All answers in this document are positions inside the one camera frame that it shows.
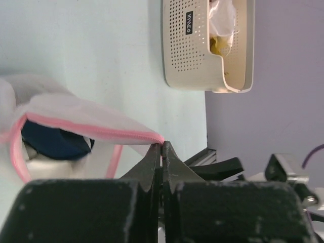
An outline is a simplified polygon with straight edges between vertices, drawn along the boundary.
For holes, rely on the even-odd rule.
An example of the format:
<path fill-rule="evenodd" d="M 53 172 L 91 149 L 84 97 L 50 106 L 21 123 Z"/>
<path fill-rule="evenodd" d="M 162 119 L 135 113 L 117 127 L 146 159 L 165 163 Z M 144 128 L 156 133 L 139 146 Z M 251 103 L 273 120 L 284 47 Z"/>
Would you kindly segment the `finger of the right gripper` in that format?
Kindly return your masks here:
<path fill-rule="evenodd" d="M 197 175 L 207 181 L 222 181 L 244 171 L 244 168 L 237 157 L 202 166 L 195 166 L 194 162 L 191 161 L 186 161 L 185 164 L 189 166 Z"/>

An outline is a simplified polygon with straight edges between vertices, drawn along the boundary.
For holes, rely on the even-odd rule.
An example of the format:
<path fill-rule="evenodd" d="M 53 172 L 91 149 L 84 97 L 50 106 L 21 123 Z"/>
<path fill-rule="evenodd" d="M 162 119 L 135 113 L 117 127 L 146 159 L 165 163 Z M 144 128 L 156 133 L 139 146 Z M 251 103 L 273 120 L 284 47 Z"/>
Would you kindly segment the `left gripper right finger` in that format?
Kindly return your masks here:
<path fill-rule="evenodd" d="M 166 242 L 317 242 L 295 188 L 278 181 L 206 181 L 170 142 L 161 149 Z"/>

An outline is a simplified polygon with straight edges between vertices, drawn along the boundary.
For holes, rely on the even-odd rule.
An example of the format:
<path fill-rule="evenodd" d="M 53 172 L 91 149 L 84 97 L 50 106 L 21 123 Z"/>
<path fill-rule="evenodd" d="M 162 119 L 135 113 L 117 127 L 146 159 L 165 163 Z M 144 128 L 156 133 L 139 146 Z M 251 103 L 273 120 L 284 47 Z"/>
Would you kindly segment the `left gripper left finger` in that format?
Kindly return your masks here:
<path fill-rule="evenodd" d="M 159 144 L 119 179 L 27 183 L 1 229 L 1 242 L 157 242 Z"/>

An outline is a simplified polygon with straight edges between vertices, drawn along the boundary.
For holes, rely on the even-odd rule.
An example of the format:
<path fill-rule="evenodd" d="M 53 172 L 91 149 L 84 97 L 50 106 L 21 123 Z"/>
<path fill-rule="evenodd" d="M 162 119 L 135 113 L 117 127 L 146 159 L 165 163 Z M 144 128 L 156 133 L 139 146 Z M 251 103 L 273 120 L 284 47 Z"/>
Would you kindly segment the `white mesh laundry bag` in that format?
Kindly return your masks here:
<path fill-rule="evenodd" d="M 27 120 L 93 139 L 92 152 L 78 160 L 41 155 L 23 141 Z M 155 143 L 164 143 L 163 136 L 51 79 L 35 74 L 1 77 L 1 173 L 17 182 L 113 178 L 125 145 L 145 155 Z"/>

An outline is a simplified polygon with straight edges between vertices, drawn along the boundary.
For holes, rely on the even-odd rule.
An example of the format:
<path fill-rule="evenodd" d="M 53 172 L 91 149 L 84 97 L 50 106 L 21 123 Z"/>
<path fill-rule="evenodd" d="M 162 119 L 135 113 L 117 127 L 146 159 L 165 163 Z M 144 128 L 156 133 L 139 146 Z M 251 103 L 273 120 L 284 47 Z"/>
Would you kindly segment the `dark navy bra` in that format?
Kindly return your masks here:
<path fill-rule="evenodd" d="M 23 141 L 41 155 L 55 160 L 78 160 L 92 152 L 95 141 L 29 120 L 21 130 Z"/>

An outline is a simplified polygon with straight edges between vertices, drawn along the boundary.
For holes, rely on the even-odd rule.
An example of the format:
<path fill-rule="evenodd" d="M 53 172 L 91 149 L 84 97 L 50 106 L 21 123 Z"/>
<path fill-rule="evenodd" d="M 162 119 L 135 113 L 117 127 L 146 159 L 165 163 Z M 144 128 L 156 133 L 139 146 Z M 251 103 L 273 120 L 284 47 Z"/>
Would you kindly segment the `cream plastic laundry basket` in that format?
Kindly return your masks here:
<path fill-rule="evenodd" d="M 236 30 L 228 54 L 210 52 L 209 1 L 163 1 L 167 84 L 176 89 L 246 93 L 253 86 L 255 1 L 233 1 Z"/>

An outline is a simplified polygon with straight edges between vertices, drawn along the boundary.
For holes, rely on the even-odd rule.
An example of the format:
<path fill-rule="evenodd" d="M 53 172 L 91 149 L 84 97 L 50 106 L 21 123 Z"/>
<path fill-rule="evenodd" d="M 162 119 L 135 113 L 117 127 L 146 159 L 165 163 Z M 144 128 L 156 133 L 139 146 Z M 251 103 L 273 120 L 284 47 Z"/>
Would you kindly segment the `yellow garment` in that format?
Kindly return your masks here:
<path fill-rule="evenodd" d="M 210 52 L 215 55 L 227 56 L 231 50 L 231 40 L 229 37 L 211 36 Z"/>

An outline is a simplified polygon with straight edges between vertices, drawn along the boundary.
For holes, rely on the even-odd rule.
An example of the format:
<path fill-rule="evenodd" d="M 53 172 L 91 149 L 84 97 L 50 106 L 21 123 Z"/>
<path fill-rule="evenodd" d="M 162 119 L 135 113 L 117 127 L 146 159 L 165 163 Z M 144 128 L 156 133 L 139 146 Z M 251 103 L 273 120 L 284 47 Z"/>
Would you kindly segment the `white crumpled garment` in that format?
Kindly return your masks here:
<path fill-rule="evenodd" d="M 236 29 L 236 8 L 233 1 L 209 3 L 209 34 L 220 41 L 220 48 L 231 48 Z"/>

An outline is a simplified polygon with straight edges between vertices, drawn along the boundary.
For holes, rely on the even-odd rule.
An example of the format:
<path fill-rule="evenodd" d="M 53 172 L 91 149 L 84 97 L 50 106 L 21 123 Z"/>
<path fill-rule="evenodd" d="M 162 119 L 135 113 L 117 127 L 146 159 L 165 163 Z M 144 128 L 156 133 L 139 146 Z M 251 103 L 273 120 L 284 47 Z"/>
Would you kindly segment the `aluminium frame rail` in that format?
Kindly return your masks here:
<path fill-rule="evenodd" d="M 189 167 L 210 165 L 216 162 L 216 150 L 205 148 L 191 158 L 187 159 L 184 163 Z"/>

